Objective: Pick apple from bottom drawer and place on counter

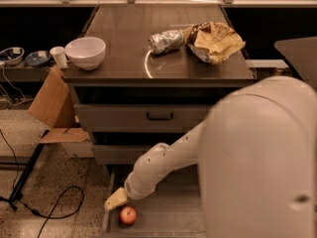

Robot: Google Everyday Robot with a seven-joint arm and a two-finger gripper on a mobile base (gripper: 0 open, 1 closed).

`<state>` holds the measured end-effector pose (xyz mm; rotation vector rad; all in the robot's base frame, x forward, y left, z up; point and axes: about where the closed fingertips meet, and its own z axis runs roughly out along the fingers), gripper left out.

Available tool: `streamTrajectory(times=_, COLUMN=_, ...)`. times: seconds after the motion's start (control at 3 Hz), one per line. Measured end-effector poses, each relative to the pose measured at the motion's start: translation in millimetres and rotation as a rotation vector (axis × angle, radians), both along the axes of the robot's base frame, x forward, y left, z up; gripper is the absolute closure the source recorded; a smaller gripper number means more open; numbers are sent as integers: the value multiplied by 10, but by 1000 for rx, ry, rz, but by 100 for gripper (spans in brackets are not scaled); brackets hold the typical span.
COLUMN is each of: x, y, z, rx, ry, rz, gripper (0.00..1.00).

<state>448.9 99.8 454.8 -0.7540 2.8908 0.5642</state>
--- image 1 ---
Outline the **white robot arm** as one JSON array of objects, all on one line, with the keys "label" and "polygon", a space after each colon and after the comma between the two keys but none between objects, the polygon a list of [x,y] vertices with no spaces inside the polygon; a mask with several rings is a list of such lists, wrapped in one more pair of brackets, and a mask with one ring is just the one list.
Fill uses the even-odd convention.
[{"label": "white robot arm", "polygon": [[195,165],[206,238],[315,238],[316,116],[315,90],[294,77],[234,91],[173,144],[139,157],[104,207],[143,199]]}]

